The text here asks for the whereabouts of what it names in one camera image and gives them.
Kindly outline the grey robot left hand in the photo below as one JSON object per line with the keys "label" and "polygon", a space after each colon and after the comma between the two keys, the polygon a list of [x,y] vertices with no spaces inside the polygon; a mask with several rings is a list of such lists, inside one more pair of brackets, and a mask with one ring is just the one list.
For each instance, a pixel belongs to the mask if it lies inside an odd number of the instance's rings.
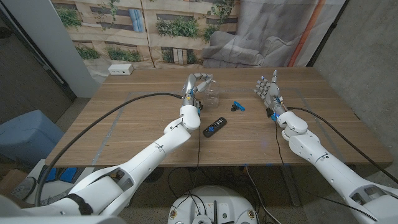
{"label": "grey robot left hand", "polygon": [[209,73],[191,73],[182,88],[182,106],[195,106],[201,109],[201,103],[196,98],[196,93],[204,92],[213,80]]}

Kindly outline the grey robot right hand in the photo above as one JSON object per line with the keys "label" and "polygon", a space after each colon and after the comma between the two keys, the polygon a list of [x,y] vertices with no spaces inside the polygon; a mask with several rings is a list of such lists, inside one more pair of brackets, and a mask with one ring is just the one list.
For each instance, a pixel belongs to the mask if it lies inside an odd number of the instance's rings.
{"label": "grey robot right hand", "polygon": [[274,70],[271,80],[262,76],[257,81],[254,92],[264,101],[269,116],[280,116],[287,110],[282,105],[282,99],[277,85],[277,70]]}

